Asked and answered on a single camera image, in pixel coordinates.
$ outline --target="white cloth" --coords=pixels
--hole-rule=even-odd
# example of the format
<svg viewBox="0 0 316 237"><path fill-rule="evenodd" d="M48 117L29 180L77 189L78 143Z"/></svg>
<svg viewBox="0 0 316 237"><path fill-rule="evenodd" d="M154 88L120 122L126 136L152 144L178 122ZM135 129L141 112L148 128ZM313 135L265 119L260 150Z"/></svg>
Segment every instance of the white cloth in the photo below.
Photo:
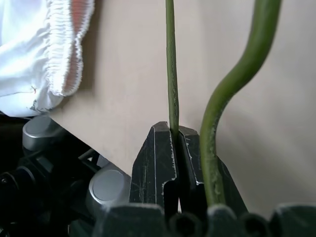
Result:
<svg viewBox="0 0 316 237"><path fill-rule="evenodd" d="M74 28L76 5L84 15L80 29ZM92 12L93 0L0 0L0 111L35 116L77 90L80 43ZM75 81L65 90L69 76Z"/></svg>

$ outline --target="white fabric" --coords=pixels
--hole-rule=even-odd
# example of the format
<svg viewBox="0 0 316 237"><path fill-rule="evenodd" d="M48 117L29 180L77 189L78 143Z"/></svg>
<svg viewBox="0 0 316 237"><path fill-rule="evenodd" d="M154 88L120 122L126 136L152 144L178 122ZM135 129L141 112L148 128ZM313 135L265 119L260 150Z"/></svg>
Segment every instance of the white fabric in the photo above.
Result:
<svg viewBox="0 0 316 237"><path fill-rule="evenodd" d="M77 90L80 43L93 12L93 0L81 1L89 7L81 11L84 24L75 29L71 0L0 0L0 111L38 115ZM65 89L70 67L76 81Z"/></svg>

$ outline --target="beige wall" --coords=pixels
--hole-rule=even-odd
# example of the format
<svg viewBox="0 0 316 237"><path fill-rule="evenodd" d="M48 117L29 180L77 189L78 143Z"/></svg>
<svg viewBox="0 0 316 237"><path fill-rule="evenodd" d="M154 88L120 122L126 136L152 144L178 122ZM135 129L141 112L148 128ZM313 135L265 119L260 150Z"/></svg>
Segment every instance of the beige wall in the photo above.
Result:
<svg viewBox="0 0 316 237"><path fill-rule="evenodd" d="M127 173L152 124L168 119L164 0L99 0L82 86L52 115ZM199 131L217 83L246 44L253 1L175 0L182 125ZM220 120L218 155L247 207L316 198L316 1L284 0L262 70Z"/></svg>

